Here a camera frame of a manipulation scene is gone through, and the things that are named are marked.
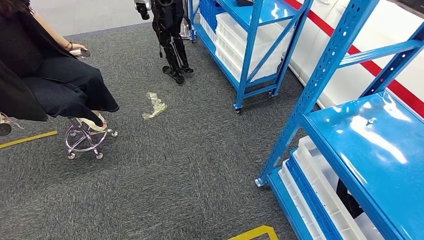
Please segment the person's left hand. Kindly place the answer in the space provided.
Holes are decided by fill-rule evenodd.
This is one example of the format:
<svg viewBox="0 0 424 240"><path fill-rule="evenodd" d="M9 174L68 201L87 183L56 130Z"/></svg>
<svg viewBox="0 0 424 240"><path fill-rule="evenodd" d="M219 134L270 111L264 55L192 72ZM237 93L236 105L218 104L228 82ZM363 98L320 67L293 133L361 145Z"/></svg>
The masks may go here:
<svg viewBox="0 0 424 240"><path fill-rule="evenodd" d="M84 59L86 57L86 52L88 51L88 49L81 45L81 44L77 44L77 43L72 43L70 45L70 49L69 52L76 58L80 58L80 59Z"/></svg>

